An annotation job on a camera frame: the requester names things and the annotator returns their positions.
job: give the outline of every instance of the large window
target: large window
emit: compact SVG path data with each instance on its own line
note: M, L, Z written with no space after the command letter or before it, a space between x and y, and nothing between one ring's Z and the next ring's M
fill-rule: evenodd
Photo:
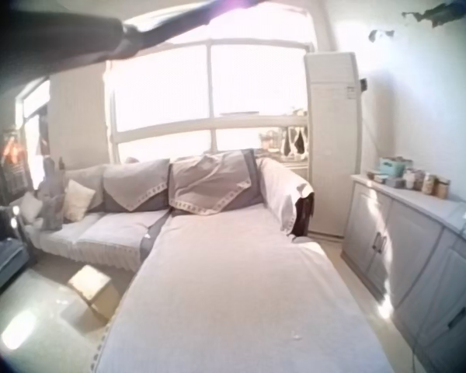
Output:
M50 80L45 80L26 95L17 98L17 120L33 188L45 177L43 157L50 154L48 144L47 104L50 100Z
M134 21L147 29L176 11ZM217 17L108 74L116 159L179 157L280 145L306 125L304 55L314 49L310 18L263 3ZM300 160L297 149L280 157Z

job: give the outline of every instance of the cream pillow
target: cream pillow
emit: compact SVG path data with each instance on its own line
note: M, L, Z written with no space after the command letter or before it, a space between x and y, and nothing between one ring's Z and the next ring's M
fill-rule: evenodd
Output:
M27 224L33 224L40 214L43 202L37 200L30 192L26 192L19 202L19 211Z
M64 217L70 221L81 221L92 202L95 191L74 180L69 180L65 190Z

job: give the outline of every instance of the cabinet door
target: cabinet door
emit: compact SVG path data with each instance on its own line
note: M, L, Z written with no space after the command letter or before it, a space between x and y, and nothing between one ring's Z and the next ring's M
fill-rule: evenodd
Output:
M395 314L422 347L456 327L466 316L466 241L443 231L431 261Z
M466 372L466 316L458 316L449 332L426 348L430 360L441 371Z
M367 276L395 308L423 270L442 227L394 201Z
M385 227L390 205L389 197L355 184L343 250L363 272L373 259L372 246L379 243L377 234Z

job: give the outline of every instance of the cabinet handle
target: cabinet handle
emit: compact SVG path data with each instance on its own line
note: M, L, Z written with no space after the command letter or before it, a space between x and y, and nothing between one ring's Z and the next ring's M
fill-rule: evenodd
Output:
M383 248L385 247L385 243L387 243L387 236L384 235L383 239L381 240L381 246L380 249L378 249L378 254L381 254L383 252Z
M449 321L447 324L447 328L452 329L454 328L464 317L466 316L466 307L463 307L457 315Z
M373 248L374 251L376 251L377 247L376 247L376 241L380 238L381 236L381 233L380 232L376 232L376 235L374 237L374 241L373 241L373 245L371 246Z

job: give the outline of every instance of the white cabinet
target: white cabinet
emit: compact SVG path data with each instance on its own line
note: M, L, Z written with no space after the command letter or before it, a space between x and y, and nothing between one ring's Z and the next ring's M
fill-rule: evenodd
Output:
M431 261L396 317L421 347L431 349L439 343L442 350L437 340L455 337L454 329L466 318L466 241L443 231Z
M354 180L343 258L425 367L466 371L466 240L442 218L455 203Z
M374 248L380 243L380 232L384 231L390 206L391 198L355 184L343 250L363 272L367 271Z
M441 371L466 371L466 316L458 320L449 333L426 348L429 359Z
M396 307L426 265L442 226L394 201L367 276Z

